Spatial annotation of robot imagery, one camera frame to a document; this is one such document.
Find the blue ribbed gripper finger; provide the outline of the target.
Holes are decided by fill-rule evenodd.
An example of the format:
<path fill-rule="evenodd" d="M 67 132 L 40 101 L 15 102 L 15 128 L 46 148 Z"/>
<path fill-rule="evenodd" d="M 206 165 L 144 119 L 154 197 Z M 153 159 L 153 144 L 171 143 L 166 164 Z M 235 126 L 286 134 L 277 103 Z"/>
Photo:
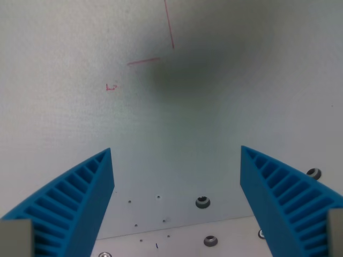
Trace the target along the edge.
<path fill-rule="evenodd" d="M 34 256 L 91 256 L 114 188 L 107 148 L 53 179 L 1 219 L 32 222 Z"/>
<path fill-rule="evenodd" d="M 273 256 L 329 255 L 327 213 L 342 195 L 246 146 L 240 185 Z"/>

